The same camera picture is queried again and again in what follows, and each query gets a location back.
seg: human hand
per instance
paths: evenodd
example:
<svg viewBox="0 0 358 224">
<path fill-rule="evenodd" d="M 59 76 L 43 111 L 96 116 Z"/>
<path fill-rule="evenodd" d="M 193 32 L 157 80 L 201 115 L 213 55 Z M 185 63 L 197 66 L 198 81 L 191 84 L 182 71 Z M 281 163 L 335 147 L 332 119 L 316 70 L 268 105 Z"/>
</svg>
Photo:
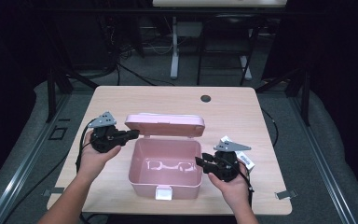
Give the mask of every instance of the human hand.
<svg viewBox="0 0 358 224">
<path fill-rule="evenodd" d="M 241 172 L 247 176 L 245 165 L 240 162 Z M 213 173 L 208 173 L 208 177 L 211 182 L 222 191 L 223 198 L 230 206 L 234 213 L 240 211 L 243 208 L 250 207 L 248 197 L 248 185 L 241 175 L 237 175 L 233 180 L 224 182 L 217 178 Z"/>
<path fill-rule="evenodd" d="M 80 168 L 76 177 L 81 177 L 90 183 L 98 176 L 107 161 L 114 158 L 121 150 L 116 146 L 106 153 L 96 151 L 90 144 L 92 131 L 88 132 L 84 140 L 84 148 L 81 155 Z"/>
</svg>

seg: box lid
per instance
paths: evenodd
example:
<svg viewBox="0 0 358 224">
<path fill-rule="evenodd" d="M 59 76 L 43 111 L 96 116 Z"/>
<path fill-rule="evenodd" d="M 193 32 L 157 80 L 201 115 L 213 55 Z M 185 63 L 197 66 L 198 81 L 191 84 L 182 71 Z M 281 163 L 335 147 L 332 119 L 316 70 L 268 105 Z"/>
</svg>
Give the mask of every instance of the box lid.
<svg viewBox="0 0 358 224">
<path fill-rule="evenodd" d="M 128 115 L 125 124 L 143 135 L 200 137 L 205 129 L 197 115 L 136 114 Z"/>
</svg>

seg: gray carpet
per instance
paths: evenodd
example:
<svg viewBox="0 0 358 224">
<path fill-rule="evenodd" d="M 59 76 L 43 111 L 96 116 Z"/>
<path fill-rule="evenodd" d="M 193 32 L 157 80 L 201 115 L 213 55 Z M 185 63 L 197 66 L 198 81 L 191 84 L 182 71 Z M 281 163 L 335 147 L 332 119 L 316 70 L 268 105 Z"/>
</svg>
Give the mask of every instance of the gray carpet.
<svg viewBox="0 0 358 224">
<path fill-rule="evenodd" d="M 260 37 L 255 50 L 254 59 L 251 62 L 253 80 L 244 84 L 247 87 L 257 88 L 263 84 L 261 74 L 264 63 L 269 53 L 272 39 Z M 153 50 L 146 50 L 146 57 L 141 58 L 133 53 L 127 60 L 121 63 L 131 70 L 145 77 L 163 80 L 177 86 L 194 86 L 196 83 L 197 57 L 194 55 L 195 41 L 187 39 L 181 45 L 181 58 L 179 62 L 179 78 L 170 79 L 171 54 L 157 54 Z M 93 79 L 100 85 L 117 85 L 117 72 Z M 166 83 L 153 81 L 158 85 Z M 240 77 L 205 77 L 201 81 L 204 86 L 238 86 Z M 73 94 L 63 96 L 64 106 L 57 118 L 50 124 L 46 139 L 41 145 L 41 153 L 26 178 L 15 202 L 19 202 L 25 193 L 47 174 L 65 155 L 73 143 L 79 123 L 87 109 L 92 91 L 82 83 L 72 80 L 75 87 Z M 147 85 L 138 77 L 124 70 L 120 71 L 120 85 Z M 259 102 L 274 119 L 278 127 L 278 142 L 275 146 L 278 162 L 282 169 L 283 179 L 288 189 L 294 189 L 298 196 L 293 198 L 293 212 L 288 216 L 258 216 L 260 223 L 342 223 L 342 219 L 331 199 L 330 193 L 324 183 L 323 176 L 315 165 L 312 148 L 306 133 L 301 125 L 301 120 L 296 118 L 296 109 L 293 100 L 288 99 L 282 93 L 285 84 L 280 84 L 273 90 L 258 94 Z M 30 150 L 34 150 L 34 144 L 47 126 L 45 120 L 48 114 L 47 85 L 42 83 L 35 88 L 37 103 L 30 120 L 14 146 L 7 162 L 0 171 L 0 199 L 12 176 L 16 173 L 24 157 Z M 271 141 L 275 140 L 277 132 L 272 120 L 265 114 L 265 121 Z M 351 169 L 344 161 L 344 150 L 339 138 L 339 133 L 330 119 L 323 104 L 314 94 L 310 97 L 310 128 L 317 139 L 342 194 L 348 203 L 354 219 L 358 223 L 358 183 Z M 35 223 L 47 211 L 48 197 L 42 194 L 46 189 L 52 189 L 58 178 L 62 163 L 43 181 L 31 191 L 30 195 L 14 210 L 7 223 Z M 107 216 L 97 216 L 91 223 L 104 223 Z M 184 217 L 170 217 L 170 223 L 191 222 Z"/>
</svg>

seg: pink plastic box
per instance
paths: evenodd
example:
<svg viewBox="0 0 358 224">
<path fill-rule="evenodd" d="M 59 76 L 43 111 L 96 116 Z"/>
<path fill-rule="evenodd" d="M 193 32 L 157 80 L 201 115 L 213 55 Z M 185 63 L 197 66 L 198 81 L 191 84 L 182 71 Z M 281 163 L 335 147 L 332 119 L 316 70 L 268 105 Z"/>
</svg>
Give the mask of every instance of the pink plastic box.
<svg viewBox="0 0 358 224">
<path fill-rule="evenodd" d="M 197 198 L 202 168 L 195 157 L 201 157 L 201 146 L 193 137 L 202 136 L 203 118 L 138 114 L 128 115 L 126 125 L 144 135 L 136 141 L 131 159 L 129 180 L 135 192 L 157 200 Z"/>
</svg>

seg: human arm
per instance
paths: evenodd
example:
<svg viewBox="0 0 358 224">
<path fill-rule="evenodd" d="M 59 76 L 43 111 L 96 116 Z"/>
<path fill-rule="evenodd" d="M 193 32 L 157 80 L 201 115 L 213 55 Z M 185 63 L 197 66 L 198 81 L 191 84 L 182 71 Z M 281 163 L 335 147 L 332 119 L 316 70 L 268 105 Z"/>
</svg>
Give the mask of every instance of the human arm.
<svg viewBox="0 0 358 224">
<path fill-rule="evenodd" d="M 246 175 L 245 166 L 240 162 L 240 169 Z M 224 182 L 213 173 L 208 173 L 211 182 L 222 191 L 223 198 L 234 213 L 238 224 L 255 224 L 257 218 L 249 204 L 248 186 L 241 175 L 229 182 Z"/>
<path fill-rule="evenodd" d="M 91 133 L 88 132 L 85 136 L 85 147 L 77 175 L 38 223 L 77 223 L 92 182 L 106 162 L 121 150 L 121 146 L 117 146 L 106 153 L 96 151 L 90 144 Z"/>
</svg>

